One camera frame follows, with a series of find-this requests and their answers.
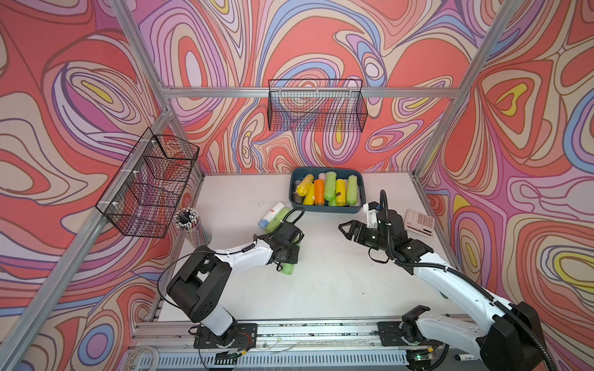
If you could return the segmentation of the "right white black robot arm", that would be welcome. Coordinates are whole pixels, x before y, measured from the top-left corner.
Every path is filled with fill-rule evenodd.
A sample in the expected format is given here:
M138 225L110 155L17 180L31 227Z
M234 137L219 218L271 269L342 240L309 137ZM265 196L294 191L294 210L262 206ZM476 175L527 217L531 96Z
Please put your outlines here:
M388 263L425 281L470 317L465 322L418 305L404 315L393 337L409 345L434 340L482 361L489 370L533 370L543 363L557 367L546 346L538 312L522 301L514 304L456 270L424 242L411 239L394 210L374 210L371 226L352 220L339 225L349 241L386 254Z

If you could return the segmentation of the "orange trash bag roll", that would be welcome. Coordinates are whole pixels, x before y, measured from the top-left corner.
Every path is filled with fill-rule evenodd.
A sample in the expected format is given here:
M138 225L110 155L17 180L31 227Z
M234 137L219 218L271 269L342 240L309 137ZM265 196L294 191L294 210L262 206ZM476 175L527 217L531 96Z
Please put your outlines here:
M325 183L323 179L316 179L314 181L314 203L316 206L324 206L326 200L324 198Z

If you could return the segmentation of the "light green roll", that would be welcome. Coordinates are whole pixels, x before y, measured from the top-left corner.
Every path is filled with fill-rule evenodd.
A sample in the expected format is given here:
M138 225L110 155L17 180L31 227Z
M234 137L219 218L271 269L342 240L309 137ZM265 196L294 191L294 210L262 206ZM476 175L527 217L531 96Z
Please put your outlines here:
M350 175L346 181L346 204L355 206L359 202L358 177Z

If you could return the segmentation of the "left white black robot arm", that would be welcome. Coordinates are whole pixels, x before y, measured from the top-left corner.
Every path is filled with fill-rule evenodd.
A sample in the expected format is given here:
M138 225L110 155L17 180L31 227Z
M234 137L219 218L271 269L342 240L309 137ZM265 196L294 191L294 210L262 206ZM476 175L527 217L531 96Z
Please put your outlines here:
M255 267L297 264L300 243L305 234L294 223L283 222L275 230L255 235L252 241L226 250L198 247L166 286L166 297L191 322L198 323L220 347L236 347L240 336L238 322L220 304L230 278Z

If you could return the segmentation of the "white blue trash bag roll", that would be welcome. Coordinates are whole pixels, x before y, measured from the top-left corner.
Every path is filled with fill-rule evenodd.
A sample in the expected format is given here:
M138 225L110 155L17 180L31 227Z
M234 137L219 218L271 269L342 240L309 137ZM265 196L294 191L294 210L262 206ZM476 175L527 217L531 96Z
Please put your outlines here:
M276 202L274 206L271 207L270 210L261 218L261 220L258 222L258 226L261 229L265 229L285 207L286 205L283 202Z

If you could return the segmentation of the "teal plastic storage box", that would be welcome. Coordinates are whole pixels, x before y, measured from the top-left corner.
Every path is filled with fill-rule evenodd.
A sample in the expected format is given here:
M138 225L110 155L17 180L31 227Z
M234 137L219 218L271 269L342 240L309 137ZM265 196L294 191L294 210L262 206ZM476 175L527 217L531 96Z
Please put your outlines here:
M297 203L293 200L295 194L297 181L302 181L308 174L312 174L315 178L321 173L327 173L334 171L337 173L338 179L348 179L350 176L357 177L358 186L358 201L355 206L346 205L344 207L331 207L327 204L325 206L304 206L302 203ZM298 167L292 171L292 175L289 182L289 201L293 208L303 207L304 210L309 212L318 213L343 213L343 214L355 214L362 210L362 205L367 203L365 195L364 178L361 173L352 169L346 168L315 168L315 167Z

